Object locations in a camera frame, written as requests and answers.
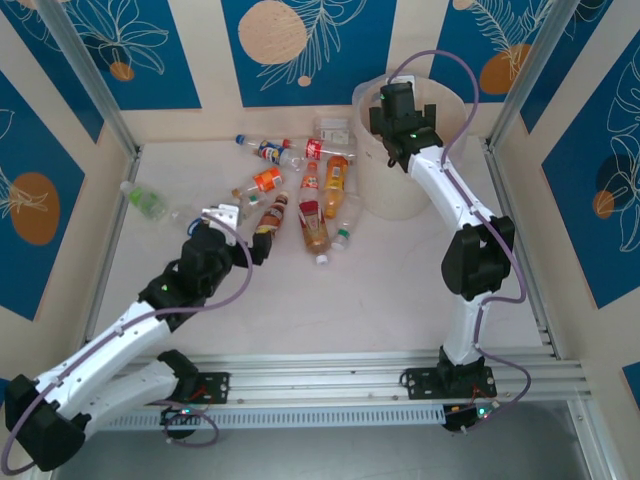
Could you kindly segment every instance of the white plastic bin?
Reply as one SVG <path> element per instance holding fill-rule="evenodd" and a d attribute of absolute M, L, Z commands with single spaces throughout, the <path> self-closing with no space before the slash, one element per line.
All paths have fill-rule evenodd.
<path fill-rule="evenodd" d="M 419 214 L 429 197 L 400 167 L 387 166 L 389 155 L 379 137 L 369 132 L 369 107 L 379 106 L 380 87 L 388 75 L 383 75 L 356 87 L 352 103 L 353 129 L 358 140 L 358 194 L 364 206 L 374 215 L 387 220 L 406 220 Z M 467 112 L 464 102 L 444 85 L 415 76 L 416 110 L 425 104 L 436 105 L 436 132 L 447 144 L 462 127 Z M 458 166 L 466 143 L 466 132 L 450 151 L 450 158 Z"/>

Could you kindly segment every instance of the robotic arm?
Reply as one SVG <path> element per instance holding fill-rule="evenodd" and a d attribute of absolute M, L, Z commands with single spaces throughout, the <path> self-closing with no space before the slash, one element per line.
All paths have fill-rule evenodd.
<path fill-rule="evenodd" d="M 510 262 L 486 219 L 513 248 L 515 227 L 508 217 L 496 218 L 462 180 L 443 142 L 435 132 L 435 105 L 415 110 L 411 83 L 393 83 L 380 89 L 380 107 L 369 110 L 371 133 L 382 136 L 389 167 L 399 164 L 429 194 L 451 232 L 442 261 L 445 284 L 456 295 L 449 334 L 441 347 L 438 367 L 422 372 L 416 398 L 469 398 L 481 387 L 495 396 L 493 375 L 476 348 L 482 327 L 477 321 L 485 300 L 502 286 Z"/>
<path fill-rule="evenodd" d="M 248 249 L 231 233 L 239 213 L 234 205 L 205 209 L 203 217 L 213 220 L 195 228 L 181 257 L 170 262 L 111 327 L 35 380 L 19 375 L 9 383 L 6 426 L 12 435 L 16 429 L 17 440 L 41 470 L 68 461 L 102 425 L 131 409 L 159 399 L 187 402 L 202 386 L 197 368 L 175 350 L 136 373 L 112 378 L 193 316 L 198 311 L 194 307 L 213 296 L 233 265 L 251 269 L 249 259 L 261 265 L 268 257 L 271 234 L 255 234 Z"/>

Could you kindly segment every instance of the orange juice bottle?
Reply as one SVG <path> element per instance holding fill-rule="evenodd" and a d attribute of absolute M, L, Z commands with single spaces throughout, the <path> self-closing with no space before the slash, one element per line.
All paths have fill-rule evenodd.
<path fill-rule="evenodd" d="M 335 218 L 344 201 L 344 180 L 347 176 L 349 162 L 346 158 L 335 155 L 327 164 L 327 181 L 324 184 L 324 209 L 327 218 Z"/>

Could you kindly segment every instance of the small bottle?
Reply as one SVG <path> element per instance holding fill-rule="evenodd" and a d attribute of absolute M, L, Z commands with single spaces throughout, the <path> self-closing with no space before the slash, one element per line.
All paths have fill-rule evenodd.
<path fill-rule="evenodd" d="M 357 195 L 347 195 L 338 215 L 338 233 L 333 237 L 331 247 L 344 250 L 349 246 L 349 239 L 362 213 L 362 200 Z"/>
<path fill-rule="evenodd" d="M 258 175 L 255 175 L 249 182 L 241 187 L 234 188 L 231 194 L 239 199 L 248 199 L 252 196 L 261 197 L 284 182 L 284 178 L 278 167 L 272 167 Z"/>
<path fill-rule="evenodd" d="M 336 218 L 338 209 L 344 201 L 344 180 L 347 176 L 349 162 L 338 155 L 329 159 L 327 164 L 327 181 L 324 184 L 324 211 L 327 218 Z"/>
<path fill-rule="evenodd" d="M 307 251 L 315 255 L 317 265 L 326 265 L 330 242 L 318 197 L 318 164 L 309 162 L 300 184 L 298 216 Z"/>
<path fill-rule="evenodd" d="M 262 210 L 269 204 L 269 198 L 262 192 L 241 196 L 239 200 L 240 217 L 242 220 L 246 220 L 258 210 Z"/>
<path fill-rule="evenodd" d="M 158 221 L 169 210 L 169 204 L 165 196 L 157 190 L 141 183 L 124 181 L 120 184 L 120 190 L 145 218 Z"/>
<path fill-rule="evenodd" d="M 256 227 L 256 233 L 271 233 L 271 236 L 275 237 L 278 228 L 280 228 L 282 224 L 284 210 L 288 203 L 289 194 L 287 192 L 280 192 L 276 197 L 276 201 L 273 202 L 262 215 Z"/>
<path fill-rule="evenodd" d="M 282 168 L 299 172 L 304 165 L 304 158 L 296 155 L 292 150 L 276 145 L 260 137 L 238 135 L 236 143 L 260 158 Z"/>
<path fill-rule="evenodd" d="M 282 145 L 310 160 L 324 161 L 334 155 L 345 157 L 350 163 L 354 163 L 356 159 L 356 150 L 353 145 L 330 143 L 316 138 L 285 138 L 282 140 Z"/>

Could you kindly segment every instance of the plastic container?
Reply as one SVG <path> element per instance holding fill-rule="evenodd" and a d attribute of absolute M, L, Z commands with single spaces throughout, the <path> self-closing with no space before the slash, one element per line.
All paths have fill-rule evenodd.
<path fill-rule="evenodd" d="M 279 167 L 299 172 L 304 166 L 305 160 L 300 154 L 296 154 L 293 150 L 271 143 L 261 137 L 238 135 L 236 143 L 248 152 Z"/>
<path fill-rule="evenodd" d="M 324 212 L 327 218 L 336 218 L 338 209 L 344 201 L 344 181 L 349 162 L 341 156 L 333 156 L 327 164 L 327 180 L 324 184 Z"/>
<path fill-rule="evenodd" d="M 318 164 L 312 161 L 300 184 L 298 216 L 307 251 L 315 256 L 317 265 L 326 265 L 329 263 L 326 253 L 331 244 L 318 197 Z"/>
<path fill-rule="evenodd" d="M 120 190 L 129 203 L 149 220 L 157 222 L 169 211 L 166 197 L 148 185 L 124 181 L 120 184 Z"/>
<path fill-rule="evenodd" d="M 280 192 L 276 197 L 276 201 L 273 202 L 262 215 L 256 227 L 256 233 L 270 233 L 272 237 L 275 237 L 276 232 L 282 224 L 284 210 L 287 208 L 288 203 L 289 194 L 287 192 Z"/>
<path fill-rule="evenodd" d="M 362 200 L 357 195 L 347 195 L 338 214 L 338 232 L 333 237 L 331 247 L 334 250 L 344 250 L 349 246 L 351 234 L 362 214 Z"/>
<path fill-rule="evenodd" d="M 317 138 L 285 138 L 282 145 L 310 160 L 326 161 L 335 155 L 345 157 L 351 163 L 355 163 L 356 159 L 354 145 L 341 145 Z"/>
<path fill-rule="evenodd" d="M 284 177 L 278 167 L 272 167 L 258 175 L 255 175 L 244 185 L 234 188 L 231 194 L 241 200 L 251 199 L 251 197 L 261 198 L 263 193 L 267 193 L 284 182 Z"/>
<path fill-rule="evenodd" d="M 369 132 L 369 107 L 380 106 L 380 87 L 387 81 L 383 75 L 356 87 L 353 92 L 353 131 L 358 141 L 358 194 L 364 206 L 374 215 L 387 220 L 406 220 L 419 214 L 429 197 L 418 183 L 404 173 L 400 165 L 387 167 L 389 155 L 380 137 Z M 447 144 L 467 118 L 464 102 L 447 87 L 415 77 L 416 110 L 425 104 L 436 105 L 436 132 Z M 466 132 L 450 152 L 456 168 L 464 153 Z"/>
<path fill-rule="evenodd" d="M 355 144 L 350 123 L 346 117 L 316 117 L 313 120 L 313 138 L 340 145 Z"/>

